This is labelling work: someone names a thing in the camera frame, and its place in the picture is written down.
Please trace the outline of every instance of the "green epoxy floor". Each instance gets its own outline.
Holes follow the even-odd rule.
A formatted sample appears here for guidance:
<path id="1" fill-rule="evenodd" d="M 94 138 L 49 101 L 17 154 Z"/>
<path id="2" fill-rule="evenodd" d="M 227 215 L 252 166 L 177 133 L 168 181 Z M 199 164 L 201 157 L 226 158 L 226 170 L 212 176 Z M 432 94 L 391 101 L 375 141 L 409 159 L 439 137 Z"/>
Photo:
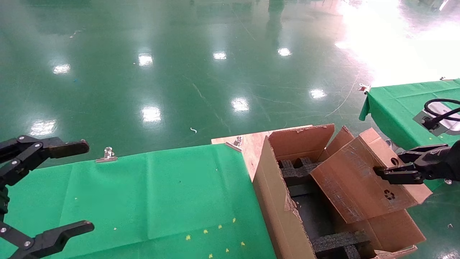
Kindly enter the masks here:
<path id="1" fill-rule="evenodd" d="M 0 139 L 90 143 L 50 166 L 306 124 L 358 134 L 376 128 L 358 84 L 460 77 L 459 31 L 458 0 L 3 0 Z M 411 211 L 430 233 L 415 258 L 458 257 L 458 191 Z"/>

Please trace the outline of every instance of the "green tablecloth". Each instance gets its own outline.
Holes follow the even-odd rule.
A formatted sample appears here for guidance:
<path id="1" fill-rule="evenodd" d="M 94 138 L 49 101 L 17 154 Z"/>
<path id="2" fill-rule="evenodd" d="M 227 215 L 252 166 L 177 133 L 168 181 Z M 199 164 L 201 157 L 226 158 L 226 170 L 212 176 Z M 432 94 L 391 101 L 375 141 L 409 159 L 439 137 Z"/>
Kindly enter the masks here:
<path id="1" fill-rule="evenodd" d="M 413 120 L 423 105 L 434 98 L 460 100 L 460 80 L 371 88 L 359 119 L 364 121 L 370 113 L 380 130 L 406 150 L 439 143 L 451 146 L 460 139 L 460 135 L 442 134 L 436 137 Z M 440 182 L 425 181 L 431 190 L 437 188 Z"/>
<path id="2" fill-rule="evenodd" d="M 10 197 L 5 222 L 31 236 L 94 223 L 53 258 L 276 259 L 242 154 L 224 144 L 39 169 Z M 0 239 L 0 259 L 14 250 Z"/>

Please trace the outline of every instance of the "black cable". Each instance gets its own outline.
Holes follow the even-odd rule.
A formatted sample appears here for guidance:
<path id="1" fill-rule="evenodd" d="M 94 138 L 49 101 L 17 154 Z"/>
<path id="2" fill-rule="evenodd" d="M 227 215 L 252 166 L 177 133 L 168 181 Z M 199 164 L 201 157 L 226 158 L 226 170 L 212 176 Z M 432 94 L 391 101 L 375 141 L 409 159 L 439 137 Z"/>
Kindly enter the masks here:
<path id="1" fill-rule="evenodd" d="M 425 108 L 425 111 L 427 111 L 429 114 L 432 114 L 432 115 L 436 116 L 435 118 L 432 119 L 432 122 L 434 122 L 434 120 L 436 120 L 436 123 L 438 123 L 443 119 L 452 120 L 452 121 L 460 121 L 460 118 L 449 117 L 450 115 L 453 115 L 453 114 L 456 114 L 456 113 L 460 112 L 460 107 L 456 108 L 456 109 L 453 109 L 453 110 L 451 110 L 449 112 L 446 112 L 445 114 L 439 114 L 439 113 L 436 113 L 436 112 L 432 111 L 428 107 L 428 105 L 430 103 L 433 103 L 433 102 L 450 102 L 450 103 L 455 103 L 455 104 L 460 105 L 460 101 L 452 100 L 452 99 L 442 99 L 442 98 L 440 98 L 440 99 L 429 100 L 428 102 L 425 103 L 424 108 Z"/>

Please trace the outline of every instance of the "metal binder clip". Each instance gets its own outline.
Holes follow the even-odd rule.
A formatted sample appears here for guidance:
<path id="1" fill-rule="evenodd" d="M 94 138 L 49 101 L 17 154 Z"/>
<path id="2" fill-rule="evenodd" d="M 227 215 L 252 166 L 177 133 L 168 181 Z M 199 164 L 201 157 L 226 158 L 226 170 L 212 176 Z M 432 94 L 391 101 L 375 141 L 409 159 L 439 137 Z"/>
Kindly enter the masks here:
<path id="1" fill-rule="evenodd" d="M 115 153 L 112 151 L 111 147 L 106 147 L 104 149 L 104 157 L 96 159 L 96 163 L 111 162 L 116 161 L 118 157 L 115 156 Z"/>
<path id="2" fill-rule="evenodd" d="M 243 143 L 243 137 L 238 136 L 238 137 L 236 137 L 235 142 L 233 142 L 233 145 L 239 147 L 239 146 L 241 146 L 242 143 Z"/>
<path id="3" fill-rule="evenodd" d="M 241 146 L 242 143 L 243 143 L 243 137 L 238 136 L 238 137 L 236 137 L 236 139 L 235 139 L 235 141 L 233 142 L 233 144 L 230 143 L 230 142 L 226 142 L 225 144 L 226 144 L 227 146 L 231 147 L 232 149 L 234 149 L 234 150 L 236 150 L 236 151 L 238 151 L 238 152 L 241 152 L 242 149 L 241 149 L 240 146 Z"/>

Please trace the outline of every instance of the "cardboard box flap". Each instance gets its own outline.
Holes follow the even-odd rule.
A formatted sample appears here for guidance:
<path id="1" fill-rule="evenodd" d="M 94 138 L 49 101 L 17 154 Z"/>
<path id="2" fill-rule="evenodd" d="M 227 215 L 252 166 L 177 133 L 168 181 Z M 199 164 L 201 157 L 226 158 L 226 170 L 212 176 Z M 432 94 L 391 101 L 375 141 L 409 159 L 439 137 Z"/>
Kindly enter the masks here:
<path id="1" fill-rule="evenodd" d="M 374 218 L 418 204 L 402 185 L 391 185 L 374 172 L 390 166 L 396 154 L 373 129 L 366 130 L 321 163 L 311 175 L 347 223 Z M 415 187 L 424 196 L 425 185 Z"/>
<path id="2" fill-rule="evenodd" d="M 369 146 L 369 151 L 381 164 L 387 167 L 396 166 L 392 163 L 392 158 L 397 159 L 397 165 L 404 164 L 374 129 L 371 128 L 362 132 L 359 137 Z M 402 188 L 413 197 L 417 204 L 422 204 L 432 194 L 424 184 L 407 184 L 403 185 Z"/>
<path id="3" fill-rule="evenodd" d="M 332 139 L 332 141 L 329 143 L 329 145 L 324 149 L 324 151 L 321 153 L 321 156 L 319 158 L 320 162 L 323 162 L 324 160 L 328 159 L 330 156 L 335 154 L 339 149 L 341 149 L 343 146 L 348 144 L 350 141 L 352 141 L 355 137 L 353 134 L 347 129 L 347 127 L 343 126 L 337 135 Z"/>
<path id="4" fill-rule="evenodd" d="M 297 210 L 293 204 L 287 204 L 291 198 L 267 137 L 253 185 L 258 200 L 263 201 L 259 203 L 277 257 L 315 259 Z"/>
<path id="5" fill-rule="evenodd" d="M 333 134 L 334 124 L 327 124 L 274 131 L 269 140 L 277 159 L 295 159 L 303 154 L 300 156 L 317 160 Z"/>
<path id="6" fill-rule="evenodd" d="M 415 251 L 417 251 L 416 246 L 411 246 L 409 248 L 406 248 L 404 250 L 394 252 L 394 253 L 376 250 L 375 254 L 377 256 L 374 257 L 374 259 L 397 259 L 397 258 L 401 258 L 403 256 L 406 256 L 408 254 L 411 254 L 411 253 L 413 253 Z"/>
<path id="7" fill-rule="evenodd" d="M 406 210 L 388 213 L 375 218 L 352 224 L 345 224 L 342 219 L 336 224 L 337 231 L 364 231 L 371 240 L 375 250 L 398 253 L 414 244 L 426 240 Z"/>

